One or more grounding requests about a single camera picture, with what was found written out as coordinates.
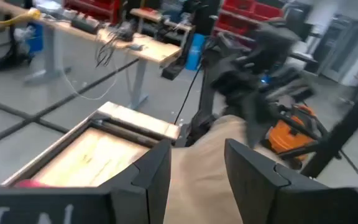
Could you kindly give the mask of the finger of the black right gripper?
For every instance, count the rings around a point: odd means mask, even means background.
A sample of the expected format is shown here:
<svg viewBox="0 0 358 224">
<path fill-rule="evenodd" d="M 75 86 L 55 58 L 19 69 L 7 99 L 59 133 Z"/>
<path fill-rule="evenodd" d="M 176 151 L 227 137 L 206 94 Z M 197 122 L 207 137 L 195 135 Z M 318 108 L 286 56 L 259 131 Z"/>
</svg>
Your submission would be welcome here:
<svg viewBox="0 0 358 224">
<path fill-rule="evenodd" d="M 272 127 L 274 117 L 272 115 L 271 105 L 269 101 L 265 99 L 264 95 L 258 96 L 258 122 L 261 128 L 258 143 L 262 146 L 268 146 L 269 144 L 266 143 L 266 135 L 268 130 Z"/>
<path fill-rule="evenodd" d="M 247 123 L 246 136 L 251 149 L 259 142 L 259 124 L 256 119 L 257 109 L 255 105 L 256 95 L 249 95 L 244 100 L 244 117 Z"/>
</svg>

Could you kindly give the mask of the orange shop vacuum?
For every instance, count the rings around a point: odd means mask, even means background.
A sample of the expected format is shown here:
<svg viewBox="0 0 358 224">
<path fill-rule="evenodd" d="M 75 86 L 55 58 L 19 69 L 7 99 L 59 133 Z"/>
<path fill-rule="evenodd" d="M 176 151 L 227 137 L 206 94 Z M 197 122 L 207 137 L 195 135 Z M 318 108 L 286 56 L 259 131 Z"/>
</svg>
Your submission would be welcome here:
<svg viewBox="0 0 358 224">
<path fill-rule="evenodd" d="M 287 107 L 272 103 L 268 112 L 272 117 L 272 127 L 267 131 L 268 148 L 283 160 L 302 164 L 328 135 L 328 130 L 306 105 Z"/>
</svg>

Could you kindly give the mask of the black diagonal frame brace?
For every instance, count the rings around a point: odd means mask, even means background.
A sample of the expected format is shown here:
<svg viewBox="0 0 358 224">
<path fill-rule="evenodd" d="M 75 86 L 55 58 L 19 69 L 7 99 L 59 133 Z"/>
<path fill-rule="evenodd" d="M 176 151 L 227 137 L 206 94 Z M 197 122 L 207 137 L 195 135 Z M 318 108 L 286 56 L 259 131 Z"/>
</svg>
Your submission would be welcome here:
<svg viewBox="0 0 358 224">
<path fill-rule="evenodd" d="M 302 175 L 316 178 L 358 130 L 358 101 L 319 144 L 319 150 L 301 171 Z"/>
</svg>

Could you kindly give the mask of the tan fabric cap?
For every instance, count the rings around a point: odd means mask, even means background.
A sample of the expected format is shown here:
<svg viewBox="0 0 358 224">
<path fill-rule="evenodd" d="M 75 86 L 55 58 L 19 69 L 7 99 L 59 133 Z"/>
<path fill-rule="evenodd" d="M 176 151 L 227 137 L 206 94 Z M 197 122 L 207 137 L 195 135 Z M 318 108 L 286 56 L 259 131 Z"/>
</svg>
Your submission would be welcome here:
<svg viewBox="0 0 358 224">
<path fill-rule="evenodd" d="M 247 144 L 247 123 L 225 115 L 194 145 L 172 149 L 171 179 L 163 224 L 244 223 L 227 176 L 227 139 Z"/>
</svg>

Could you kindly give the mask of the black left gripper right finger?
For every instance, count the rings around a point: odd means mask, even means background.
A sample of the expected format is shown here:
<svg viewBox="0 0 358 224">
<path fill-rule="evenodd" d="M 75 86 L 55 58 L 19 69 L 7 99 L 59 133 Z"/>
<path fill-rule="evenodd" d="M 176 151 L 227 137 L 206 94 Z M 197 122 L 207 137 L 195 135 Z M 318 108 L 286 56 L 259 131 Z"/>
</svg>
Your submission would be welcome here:
<svg viewBox="0 0 358 224">
<path fill-rule="evenodd" d="M 323 224 L 318 197 L 326 187 L 233 139 L 224 160 L 243 224 Z"/>
</svg>

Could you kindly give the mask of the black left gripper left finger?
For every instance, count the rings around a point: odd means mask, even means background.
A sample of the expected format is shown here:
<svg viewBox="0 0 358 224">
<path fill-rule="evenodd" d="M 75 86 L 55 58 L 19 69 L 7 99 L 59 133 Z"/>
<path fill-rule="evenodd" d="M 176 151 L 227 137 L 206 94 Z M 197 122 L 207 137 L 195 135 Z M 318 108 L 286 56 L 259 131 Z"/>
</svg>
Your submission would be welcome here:
<svg viewBox="0 0 358 224">
<path fill-rule="evenodd" d="M 171 142 L 158 142 L 103 183 L 109 205 L 103 224 L 163 224 L 171 175 Z"/>
</svg>

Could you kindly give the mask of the wooden workbench grey legs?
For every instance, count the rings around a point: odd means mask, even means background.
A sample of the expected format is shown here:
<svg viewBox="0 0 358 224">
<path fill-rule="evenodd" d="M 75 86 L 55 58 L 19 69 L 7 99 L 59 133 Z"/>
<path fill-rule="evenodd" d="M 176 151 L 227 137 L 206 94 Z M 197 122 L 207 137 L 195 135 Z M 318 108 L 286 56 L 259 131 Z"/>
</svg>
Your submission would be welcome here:
<svg viewBox="0 0 358 224">
<path fill-rule="evenodd" d="M 99 42 L 107 47 L 112 47 L 114 50 L 124 50 L 137 57 L 139 59 L 139 64 L 137 65 L 136 78 L 131 90 L 131 102 L 129 104 L 129 108 L 133 110 L 137 109 L 139 105 L 147 99 L 147 96 L 142 94 L 142 85 L 147 62 L 155 62 L 159 65 L 163 65 L 172 62 L 181 54 L 181 48 L 178 46 L 165 44 L 139 33 L 133 35 L 132 41 L 125 42 L 118 38 L 120 34 L 118 29 L 100 28 L 96 34 L 90 34 L 74 28 L 66 22 L 47 19 L 45 16 L 37 16 L 34 9 L 23 9 L 6 3 L 4 0 L 0 0 L 0 9 L 15 16 L 24 16 L 34 19 L 52 29 L 58 29 L 84 39 Z"/>
</svg>

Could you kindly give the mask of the blue plastic barrel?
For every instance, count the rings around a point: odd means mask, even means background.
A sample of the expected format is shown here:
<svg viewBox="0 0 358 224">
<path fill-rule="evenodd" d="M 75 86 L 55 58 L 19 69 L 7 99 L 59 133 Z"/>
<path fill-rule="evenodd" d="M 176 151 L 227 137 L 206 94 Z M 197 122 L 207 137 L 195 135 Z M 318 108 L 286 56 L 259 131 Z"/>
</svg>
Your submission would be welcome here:
<svg viewBox="0 0 358 224">
<path fill-rule="evenodd" d="M 185 68 L 187 70 L 196 70 L 200 61 L 201 53 L 203 50 L 203 45 L 205 41 L 205 36 L 202 34 L 195 34 L 193 36 L 193 41 L 188 52 L 187 61 Z"/>
</svg>

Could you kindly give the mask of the red plastic bin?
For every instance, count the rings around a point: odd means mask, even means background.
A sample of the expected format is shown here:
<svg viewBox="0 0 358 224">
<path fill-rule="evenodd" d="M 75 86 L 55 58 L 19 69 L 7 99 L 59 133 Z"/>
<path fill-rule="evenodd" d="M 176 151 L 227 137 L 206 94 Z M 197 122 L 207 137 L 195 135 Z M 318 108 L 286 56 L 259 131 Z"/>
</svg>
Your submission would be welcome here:
<svg viewBox="0 0 358 224">
<path fill-rule="evenodd" d="M 14 186 L 20 188 L 50 188 L 51 187 L 51 185 L 43 184 L 39 181 L 32 180 L 32 179 L 25 179 L 25 180 L 18 181 Z"/>
</svg>

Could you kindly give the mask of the red storage bin rack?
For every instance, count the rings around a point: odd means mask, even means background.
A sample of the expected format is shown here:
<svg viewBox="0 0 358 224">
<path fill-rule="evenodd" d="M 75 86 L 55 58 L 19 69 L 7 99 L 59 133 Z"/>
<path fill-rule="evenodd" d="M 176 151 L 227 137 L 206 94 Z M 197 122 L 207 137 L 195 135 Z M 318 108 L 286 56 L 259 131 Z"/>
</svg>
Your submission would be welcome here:
<svg viewBox="0 0 358 224">
<path fill-rule="evenodd" d="M 241 42 L 253 42 L 249 36 L 257 24 L 277 17 L 283 17 L 280 8 L 256 0 L 224 0 L 213 34 L 225 32 Z"/>
<path fill-rule="evenodd" d="M 62 0 L 65 8 L 87 16 L 117 24 L 120 19 L 121 0 Z"/>
</svg>

